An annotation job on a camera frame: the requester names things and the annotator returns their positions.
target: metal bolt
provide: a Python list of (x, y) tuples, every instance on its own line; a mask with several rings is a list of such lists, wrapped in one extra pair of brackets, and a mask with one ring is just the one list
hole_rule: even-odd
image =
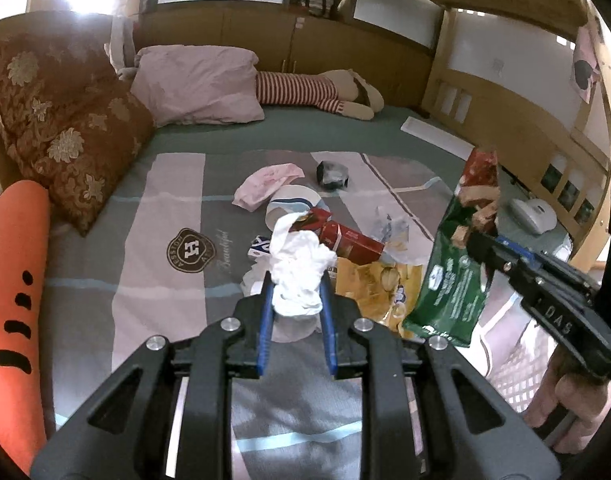
[(165, 346), (165, 338), (162, 335), (153, 335), (147, 340), (145, 346), (147, 346), (149, 350), (160, 350)]
[(447, 339), (442, 335), (433, 335), (428, 342), (429, 347), (434, 350), (445, 350), (447, 348)]
[(234, 332), (240, 329), (240, 321), (236, 317), (226, 317), (221, 321), (221, 328), (226, 332)]
[(367, 319), (367, 317), (360, 317), (354, 322), (354, 328), (359, 330), (359, 332), (370, 332), (374, 326), (375, 322), (371, 319)]

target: black circular logo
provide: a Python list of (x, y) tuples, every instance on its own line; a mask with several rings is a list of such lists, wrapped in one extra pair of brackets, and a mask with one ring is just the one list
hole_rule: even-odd
[(168, 245), (168, 261), (181, 272), (201, 272), (215, 254), (210, 238), (187, 227)]

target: pink pillow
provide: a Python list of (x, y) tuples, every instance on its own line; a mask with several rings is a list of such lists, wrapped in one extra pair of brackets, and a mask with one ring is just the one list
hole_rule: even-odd
[(157, 126), (249, 123), (265, 118), (256, 99), (254, 52), (233, 46), (142, 48), (132, 93)]

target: cushion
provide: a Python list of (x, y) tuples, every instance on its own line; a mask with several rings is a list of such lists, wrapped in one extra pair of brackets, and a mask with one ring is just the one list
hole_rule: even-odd
[(85, 234), (154, 131), (94, 38), (0, 41), (0, 133), (24, 178)]
[(132, 93), (157, 126), (264, 119), (256, 99), (254, 52), (233, 46), (148, 46), (136, 62)]
[(0, 195), (0, 446), (26, 474), (45, 444), (38, 313), (49, 211), (47, 191), (29, 180)]

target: orange plush toy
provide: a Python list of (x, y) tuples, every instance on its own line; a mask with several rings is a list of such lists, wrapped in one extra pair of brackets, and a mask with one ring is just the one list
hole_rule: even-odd
[(49, 224), (39, 184), (21, 180), (0, 196), (0, 446), (26, 474), (45, 444), (38, 311)]

